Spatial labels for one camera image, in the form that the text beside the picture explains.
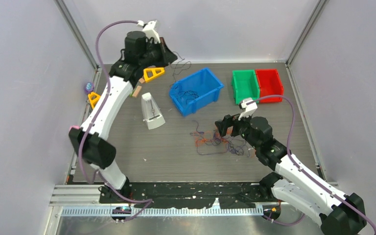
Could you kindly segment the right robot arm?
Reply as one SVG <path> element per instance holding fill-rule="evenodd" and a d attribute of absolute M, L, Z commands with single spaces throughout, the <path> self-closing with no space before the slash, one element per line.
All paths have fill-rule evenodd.
<path fill-rule="evenodd" d="M 284 201 L 319 225 L 325 235 L 356 235 L 366 227 L 364 202 L 346 194 L 309 170 L 285 145 L 273 137 L 264 117 L 226 115 L 215 122 L 220 136 L 242 137 L 258 160 L 272 169 L 261 179 L 260 195 L 266 201 Z"/>

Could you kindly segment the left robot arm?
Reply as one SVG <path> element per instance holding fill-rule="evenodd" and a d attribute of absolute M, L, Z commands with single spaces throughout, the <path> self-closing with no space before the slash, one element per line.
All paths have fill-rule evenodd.
<path fill-rule="evenodd" d="M 115 157 L 116 148 L 108 143 L 113 121 L 126 98 L 149 67 L 166 67 L 177 56 L 155 30 L 131 31 L 124 40 L 121 57 L 107 74 L 107 84 L 90 116 L 78 128 L 71 128 L 69 138 L 79 162 L 96 169 L 120 203 L 131 195 L 128 178 L 121 172 Z"/>

